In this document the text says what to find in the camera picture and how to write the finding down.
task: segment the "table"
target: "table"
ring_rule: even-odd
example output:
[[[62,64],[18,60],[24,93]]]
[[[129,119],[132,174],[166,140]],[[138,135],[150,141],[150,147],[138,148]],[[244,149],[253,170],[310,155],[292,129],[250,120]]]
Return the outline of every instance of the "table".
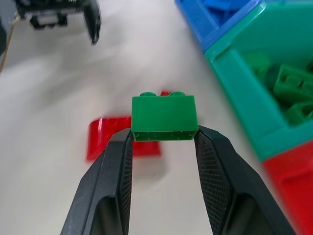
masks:
[[[94,47],[82,15],[67,28],[15,25],[0,75],[0,234],[59,234],[90,166],[88,124],[129,114],[132,96],[145,91],[195,95],[200,124],[229,137],[263,175],[174,1],[99,5]],[[162,153],[134,160],[130,235],[212,234],[193,142],[163,142]]]

